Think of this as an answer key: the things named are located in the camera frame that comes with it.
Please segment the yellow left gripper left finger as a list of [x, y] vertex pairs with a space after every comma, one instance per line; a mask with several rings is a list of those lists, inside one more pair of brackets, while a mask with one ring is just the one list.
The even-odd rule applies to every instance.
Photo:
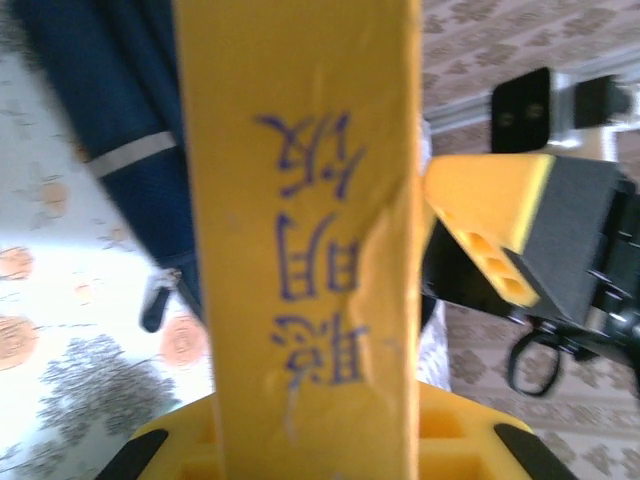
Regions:
[[219, 477], [212, 395], [141, 427], [97, 475], [98, 480], [198, 480]]

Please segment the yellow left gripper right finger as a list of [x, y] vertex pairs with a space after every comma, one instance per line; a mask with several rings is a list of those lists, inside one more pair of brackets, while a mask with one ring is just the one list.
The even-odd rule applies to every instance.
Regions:
[[421, 383], [422, 480], [563, 480], [568, 467], [521, 420]]

